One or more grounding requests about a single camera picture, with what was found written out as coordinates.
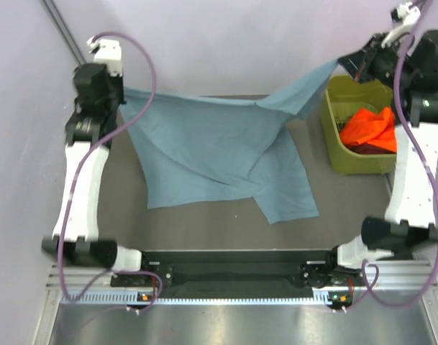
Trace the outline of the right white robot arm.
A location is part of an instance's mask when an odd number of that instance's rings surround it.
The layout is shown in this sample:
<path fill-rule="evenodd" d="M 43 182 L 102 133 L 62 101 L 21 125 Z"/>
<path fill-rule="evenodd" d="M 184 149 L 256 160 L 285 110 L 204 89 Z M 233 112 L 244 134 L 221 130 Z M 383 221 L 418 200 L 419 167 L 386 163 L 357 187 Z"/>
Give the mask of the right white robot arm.
<path fill-rule="evenodd" d="M 361 233 L 333 248 L 324 276 L 343 283 L 363 260 L 375 261 L 437 243 L 434 191 L 426 172 L 438 160 L 438 29 L 423 34 L 405 57 L 399 77 L 404 118 L 396 120 L 396 168 L 391 199 L 383 218 L 367 217 Z"/>

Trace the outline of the light blue t-shirt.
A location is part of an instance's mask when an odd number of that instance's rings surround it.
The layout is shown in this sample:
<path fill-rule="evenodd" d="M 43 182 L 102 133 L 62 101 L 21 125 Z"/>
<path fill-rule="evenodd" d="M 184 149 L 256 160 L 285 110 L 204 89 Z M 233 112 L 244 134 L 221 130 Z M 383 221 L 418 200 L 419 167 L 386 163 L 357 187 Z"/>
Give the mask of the light blue t-shirt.
<path fill-rule="evenodd" d="M 122 118 L 150 209 L 252 198 L 268 223 L 319 211 L 286 124 L 307 119 L 337 67 L 329 61 L 259 100 L 125 90 Z"/>

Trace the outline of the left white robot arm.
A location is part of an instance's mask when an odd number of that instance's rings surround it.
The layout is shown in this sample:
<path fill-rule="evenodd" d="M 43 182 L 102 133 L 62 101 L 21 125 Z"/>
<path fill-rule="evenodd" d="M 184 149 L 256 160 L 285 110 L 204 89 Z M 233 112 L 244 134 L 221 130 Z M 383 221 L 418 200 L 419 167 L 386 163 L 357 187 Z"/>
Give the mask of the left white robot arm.
<path fill-rule="evenodd" d="M 104 166 L 111 142 L 99 140 L 117 127 L 124 103 L 123 72 L 104 63 L 85 63 L 73 74 L 73 113 L 65 125 L 66 175 L 60 214 L 42 251 L 56 262 L 77 267 L 126 270 L 136 285 L 151 278 L 151 267 L 137 249 L 99 236 L 97 211 Z M 91 147 L 98 144 L 95 150 Z"/>

